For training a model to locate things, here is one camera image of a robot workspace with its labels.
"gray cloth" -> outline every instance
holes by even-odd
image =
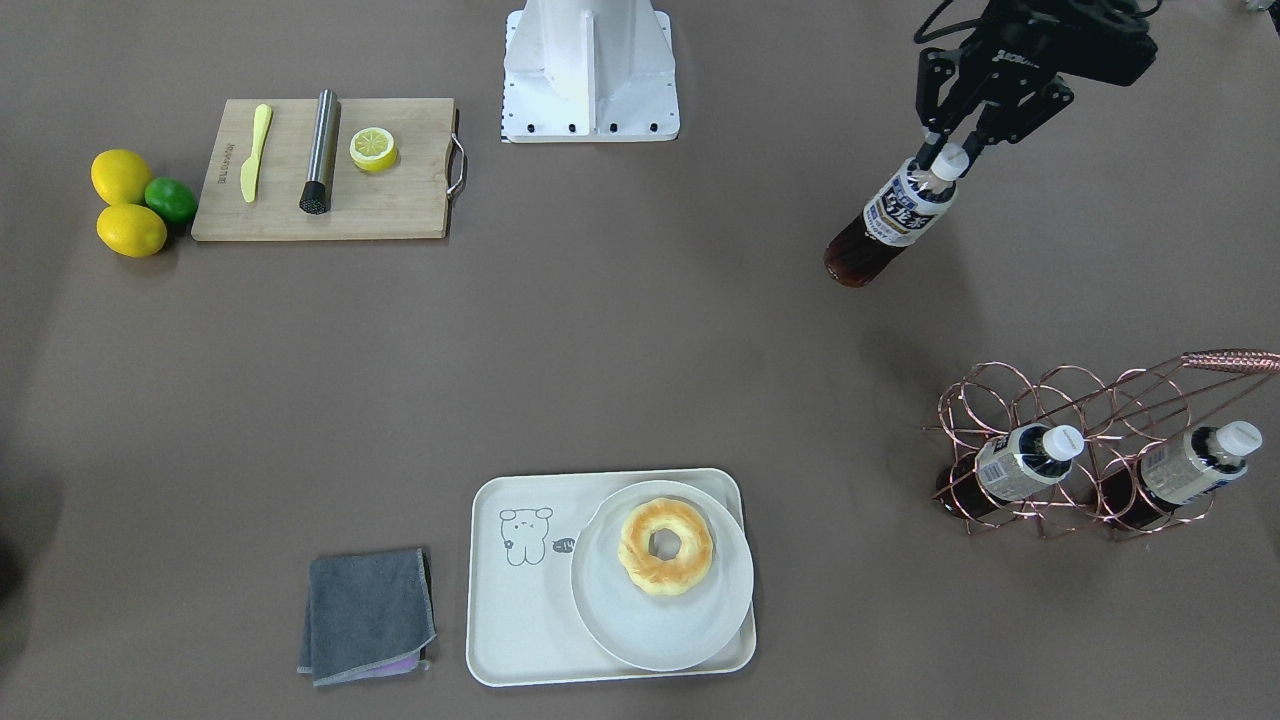
[[[408,673],[433,639],[421,550],[311,562],[298,673],[315,685]]]

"lime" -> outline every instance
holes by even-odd
[[[142,192],[151,182],[151,168],[137,152],[116,147],[93,158],[90,178],[108,205],[142,202]]]
[[[173,178],[156,178],[142,192],[147,208],[175,225],[189,223],[196,217],[196,193]]]
[[[109,205],[97,217],[97,237],[120,255],[146,258],[164,247],[169,228],[142,205]]]
[[[383,128],[365,128],[351,137],[351,159],[361,170],[385,170],[398,156],[396,138]]]

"butter knife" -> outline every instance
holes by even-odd
[[[266,128],[271,127],[271,106],[262,104],[253,110],[253,149],[248,160],[241,165],[241,195],[244,202],[257,197],[257,169],[262,164],[262,143],[266,142]]]

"white tray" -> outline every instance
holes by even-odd
[[[476,492],[467,598],[467,667],[476,680],[507,687],[710,675],[740,670],[751,660],[754,609],[723,650],[673,673],[616,660],[582,626],[570,589],[573,539],[604,498],[657,479],[710,495],[742,524],[737,483],[712,468],[504,477]]]

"gray table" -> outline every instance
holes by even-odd
[[[1202,524],[969,539],[920,433],[974,363],[1280,347],[1280,40],[1167,3],[1160,58],[984,158],[870,288],[826,242],[914,150],[933,3],[669,0],[682,136],[498,142],[511,1],[0,9],[0,715],[1276,717],[1280,388]],[[979,4],[956,8],[960,19]],[[227,97],[452,96],[439,242],[95,237],[88,165],[200,186]],[[740,673],[494,691],[465,656],[498,475],[718,466],[756,560]],[[430,671],[293,673],[307,562],[429,548]],[[14,574],[20,582],[14,583]]]

